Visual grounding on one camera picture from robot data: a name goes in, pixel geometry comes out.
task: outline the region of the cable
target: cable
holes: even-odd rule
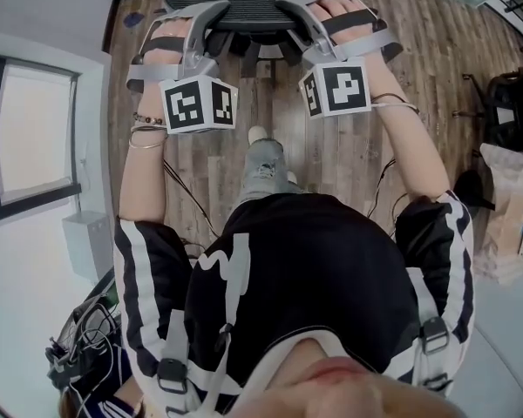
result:
[[[163,167],[165,168],[165,172],[168,174],[169,177],[171,177],[183,190],[186,192],[192,201],[195,203],[195,205],[200,209],[201,214],[205,218],[207,222],[207,227],[209,227],[209,233],[213,234],[216,239],[219,238],[219,234],[215,231],[215,228],[213,227],[213,224],[211,223],[211,220],[209,219],[209,216],[207,215],[207,212],[205,209],[201,206],[200,202],[195,198],[195,196],[192,194],[190,189],[187,188],[186,184],[184,184],[184,181],[180,178],[179,174],[176,173],[176,171],[167,163],[166,159],[163,159]]]
[[[385,173],[387,172],[387,170],[392,167],[397,161],[395,160],[395,158],[392,158],[390,160],[389,163],[387,163],[385,166],[384,166],[384,169],[382,170],[382,173],[380,174],[380,178],[378,179],[377,181],[377,184],[376,184],[376,196],[374,198],[374,204],[372,206],[372,208],[369,210],[369,212],[366,214],[366,218],[370,218],[370,216],[372,215],[372,213],[374,213],[374,211],[376,211],[376,208],[377,208],[377,198],[380,194],[380,185],[382,184],[382,180],[384,179],[385,177]]]
[[[397,204],[399,201],[401,201],[403,198],[405,198],[408,193],[404,193],[401,195],[398,199],[395,200],[395,203],[393,203],[393,206],[391,207],[391,223],[393,223],[393,230],[391,231],[390,237],[393,237],[393,234],[395,233],[395,223],[397,222],[397,217],[395,215],[395,208],[397,207]]]
[[[392,98],[397,98],[400,102],[398,102],[398,103],[383,102],[383,103],[376,104],[376,101],[378,99],[385,98],[387,96],[391,96]],[[374,98],[372,98],[371,103],[372,103],[372,107],[377,107],[377,108],[380,108],[380,107],[408,107],[411,110],[413,110],[415,113],[417,113],[417,115],[420,115],[420,110],[414,104],[408,103],[403,98],[401,98],[398,94],[395,94],[395,93],[384,93],[384,94],[375,96]]]
[[[395,225],[395,222],[397,221],[397,217],[395,216],[395,208],[397,207],[397,204],[399,203],[399,201],[401,201],[407,195],[409,195],[409,194],[404,193],[398,199],[395,200],[395,203],[393,203],[393,207],[391,208],[391,222],[393,223],[393,225]]]
[[[89,400],[89,398],[91,398],[91,395],[92,393],[97,390],[98,386],[100,386],[106,379],[108,379],[108,377],[111,375],[112,373],[112,368],[114,367],[114,350],[112,350],[112,344],[111,342],[108,340],[108,337],[106,336],[106,334],[104,334],[102,331],[100,331],[99,329],[92,329],[92,330],[85,330],[84,333],[79,336],[79,339],[81,339],[86,333],[88,332],[91,332],[91,331],[94,331],[94,332],[97,332],[97,333],[101,333],[103,335],[103,337],[105,338],[105,341],[106,343],[108,344],[108,347],[109,347],[109,350],[111,351],[111,367],[108,369],[108,372],[106,373],[106,375],[103,377],[103,379],[101,381],[99,381],[94,388],[91,389],[91,391],[87,394],[87,396],[81,401],[81,405],[79,406],[79,409],[78,409],[78,412],[76,413],[76,418],[79,417],[79,414],[81,414],[81,411],[83,410],[84,406],[85,406],[85,403]]]
[[[112,321],[112,323],[115,325],[114,329],[111,330],[109,332],[109,335],[115,331],[118,327],[116,327],[116,321],[114,320],[114,317],[112,316],[112,313],[110,312],[110,310],[107,310],[105,307],[103,307],[101,304],[98,304],[101,308],[103,308],[103,311],[104,311],[104,314],[105,314],[105,317],[100,321],[100,323],[98,324],[98,329],[100,330],[100,328],[103,326],[103,324],[105,323],[105,320],[108,320],[110,319]],[[115,307],[118,306],[118,302],[115,303],[111,309],[114,309]],[[97,334],[94,334],[93,337],[91,339],[89,339],[89,342],[93,342],[95,340],[95,338],[97,337]]]

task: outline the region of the wrist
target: wrist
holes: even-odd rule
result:
[[[146,83],[138,105],[138,114],[149,118],[164,118],[163,100],[158,83]]]
[[[366,73],[368,76],[368,86],[370,87],[370,96],[372,98],[384,93],[402,92],[397,79],[381,57],[379,60],[367,58]]]
[[[178,64],[181,54],[152,50],[144,56],[144,64]],[[146,82],[139,101],[138,114],[149,118],[164,118],[163,99],[158,82]]]

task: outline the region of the white stripe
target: white stripe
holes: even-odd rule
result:
[[[409,373],[415,365],[415,355],[419,341],[420,338],[416,338],[409,348],[393,356],[384,374],[397,380],[404,374]]]
[[[408,267],[407,273],[409,274],[412,286],[417,295],[418,318],[422,326],[427,320],[438,317],[438,307],[430,290],[426,286],[422,270],[416,267]]]
[[[166,345],[163,348],[163,359],[175,359],[186,365],[188,360],[188,335],[184,327],[184,312],[173,308],[168,332],[166,333]]]
[[[128,414],[110,401],[105,401],[105,408],[109,411],[112,411],[112,416],[115,416],[116,418],[132,418],[132,415]]]
[[[122,348],[119,348],[119,382],[122,387]]]
[[[131,348],[128,345],[128,339],[126,336],[126,331],[128,329],[128,314],[124,302],[124,294],[121,294],[126,292],[126,288],[124,285],[124,256],[117,247],[115,247],[114,249],[114,277],[116,278],[116,289],[120,294],[119,304],[120,315],[122,317],[122,339],[124,340],[124,346],[126,348],[128,360],[130,361],[130,367],[132,369],[133,377],[136,379],[136,382],[138,383],[138,386],[141,389],[141,391],[151,399],[151,403],[153,404],[153,406],[156,407],[158,410],[165,410],[165,406],[167,406],[173,399],[172,396],[167,398],[168,393],[164,392],[159,388],[159,384],[157,383],[157,377],[149,378],[141,372],[138,365],[138,354],[133,350],[133,348]],[[181,400],[185,400],[183,395],[179,395],[179,397]]]
[[[155,285],[153,284],[146,240],[132,221],[121,220],[120,226],[132,245],[135,280],[138,288],[138,309],[144,324],[139,330],[141,343],[157,361],[160,361],[165,341],[157,334],[160,317],[155,302]]]
[[[101,413],[107,418],[117,418],[116,416],[111,415],[111,413],[105,409],[105,404],[103,402],[100,402],[98,404],[98,408],[101,411]]]
[[[83,402],[83,398],[81,397],[81,393],[79,393],[79,391],[72,386],[72,384],[70,384],[70,387],[71,387],[71,390],[73,390],[74,392],[76,392],[76,394],[78,394],[78,398],[79,398],[79,404],[81,404]],[[91,416],[89,415],[89,411],[87,410],[87,407],[86,407],[86,404],[84,404],[84,406],[82,407],[82,412],[85,412],[85,414],[87,415],[87,418],[91,418]]]
[[[213,377],[214,372],[204,370],[195,365],[193,361],[188,361],[188,375],[187,378],[200,390],[207,392],[209,389],[209,382]],[[240,394],[242,387],[231,378],[228,374],[225,375],[221,389],[222,394]]]
[[[457,220],[463,217],[463,206],[459,201],[452,198],[449,193],[442,195],[438,201],[447,203],[452,207],[452,212],[445,215],[445,223],[447,227],[453,231],[453,240],[450,246],[447,302],[445,303],[445,310],[442,314],[442,319],[444,319],[447,328],[452,332],[458,325],[459,318],[461,317],[464,304],[463,297],[465,295],[465,243],[457,228]]]
[[[474,237],[472,235],[472,220],[469,212],[467,212],[466,214],[469,215],[469,224],[467,225],[461,236],[463,237],[463,242],[465,243],[467,252],[469,253],[469,257],[472,260],[472,256],[474,255]]]

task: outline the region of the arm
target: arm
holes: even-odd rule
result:
[[[438,314],[460,344],[468,342],[474,317],[472,222],[450,191],[437,201],[417,199],[399,215],[397,246],[407,267],[420,268]]]
[[[397,94],[407,100],[393,73],[383,59],[369,63],[370,94],[373,98],[385,94]],[[380,103],[396,103],[397,98],[386,96]],[[392,106],[378,108],[391,142],[404,186],[412,198],[426,196],[436,199],[450,188],[450,182],[436,146],[424,124],[409,107]]]
[[[185,37],[190,27],[186,20],[178,19],[162,24],[152,35]],[[182,55],[173,51],[152,50],[144,56],[145,64],[178,64]],[[163,118],[163,103],[156,83],[146,84],[139,102],[138,114],[151,118]],[[120,212],[122,219],[162,223],[165,218],[166,191],[163,169],[165,147],[164,131],[136,131],[132,143],[137,147],[156,145],[153,148],[128,150],[126,166],[120,189]]]
[[[188,29],[185,20],[173,20],[162,24],[153,37],[184,37]],[[180,54],[171,51],[152,50],[144,57],[147,64],[179,61]],[[163,117],[156,83],[146,84],[138,114]],[[160,361],[166,349],[169,324],[174,325],[175,317],[182,317],[192,272],[178,234],[163,225],[165,136],[164,131],[137,131],[132,135],[136,147],[157,146],[130,147],[128,151],[114,234],[115,278],[128,360],[139,388],[162,412],[167,393],[160,387]]]
[[[321,0],[310,5],[320,20],[341,16],[347,12],[364,9],[358,1]],[[337,44],[368,36],[370,24],[342,30],[331,36]],[[407,100],[395,76],[389,71],[380,52],[367,55],[370,95],[376,98],[384,93],[397,94]],[[381,103],[396,103],[394,97],[380,98]],[[377,109],[393,147],[407,192],[413,197],[425,195],[430,199],[439,197],[450,187],[447,172],[418,115],[408,107],[395,106]]]

